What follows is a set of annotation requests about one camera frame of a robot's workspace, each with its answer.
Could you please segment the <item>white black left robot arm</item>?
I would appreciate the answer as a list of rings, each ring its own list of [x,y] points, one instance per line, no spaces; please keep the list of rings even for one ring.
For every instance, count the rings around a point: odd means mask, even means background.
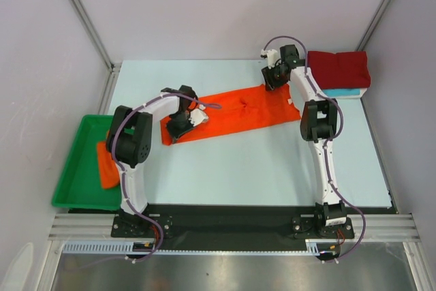
[[[144,182],[144,163],[151,152],[153,126],[168,118],[163,130],[169,133],[170,144],[180,140],[207,120],[198,108],[196,92],[186,85],[179,89],[165,88],[137,108],[118,106],[106,137],[103,150],[115,165],[115,179],[121,188],[121,204],[112,225],[112,237],[141,237],[156,229],[156,221],[144,212],[149,205]]]

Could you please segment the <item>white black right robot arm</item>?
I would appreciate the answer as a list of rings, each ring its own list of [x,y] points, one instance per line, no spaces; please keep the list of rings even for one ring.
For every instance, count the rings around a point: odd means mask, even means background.
[[[346,202],[338,195],[334,171],[333,140],[343,129],[342,125],[337,124],[338,119],[343,118],[337,101],[321,90],[308,61],[300,58],[295,45],[285,45],[280,50],[264,48],[260,56],[267,60],[266,67],[262,68],[266,90],[274,91],[292,83],[304,101],[300,135],[311,150],[319,186],[319,197],[309,232],[321,239],[353,238],[352,221],[347,216]]]

